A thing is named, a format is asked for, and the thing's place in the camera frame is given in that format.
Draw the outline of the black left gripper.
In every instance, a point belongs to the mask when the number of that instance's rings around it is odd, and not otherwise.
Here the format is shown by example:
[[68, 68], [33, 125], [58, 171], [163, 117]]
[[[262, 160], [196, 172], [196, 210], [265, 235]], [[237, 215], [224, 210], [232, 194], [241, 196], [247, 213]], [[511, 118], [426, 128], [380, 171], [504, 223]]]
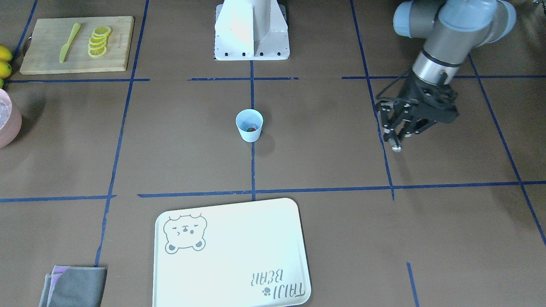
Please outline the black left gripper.
[[[400, 80], [403, 84], [397, 96], [383, 95]], [[383, 141], [397, 143], [401, 148], [405, 138], [421, 134], [437, 122], [452, 123], [459, 116], [457, 97], [450, 85], [429, 84], [411, 70], [404, 72], [375, 97]], [[403, 127], [397, 134], [395, 129], [400, 125]]]

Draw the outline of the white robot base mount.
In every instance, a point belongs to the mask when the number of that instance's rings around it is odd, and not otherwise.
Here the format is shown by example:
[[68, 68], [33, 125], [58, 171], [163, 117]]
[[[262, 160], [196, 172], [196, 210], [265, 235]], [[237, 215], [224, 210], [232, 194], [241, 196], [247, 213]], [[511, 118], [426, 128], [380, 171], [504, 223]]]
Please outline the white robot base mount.
[[216, 6], [213, 58], [280, 61], [290, 56], [285, 6], [276, 0], [225, 0]]

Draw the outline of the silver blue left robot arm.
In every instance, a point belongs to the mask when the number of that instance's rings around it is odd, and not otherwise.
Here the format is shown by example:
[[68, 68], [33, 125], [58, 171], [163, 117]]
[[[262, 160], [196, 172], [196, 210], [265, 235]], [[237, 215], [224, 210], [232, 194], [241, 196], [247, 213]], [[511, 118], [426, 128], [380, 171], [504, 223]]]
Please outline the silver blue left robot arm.
[[517, 12], [505, 0], [411, 0], [398, 6], [394, 31], [425, 43], [402, 76], [395, 97], [376, 96], [383, 140], [400, 152], [405, 138], [458, 116], [450, 85], [472, 49], [499, 41], [515, 26]]

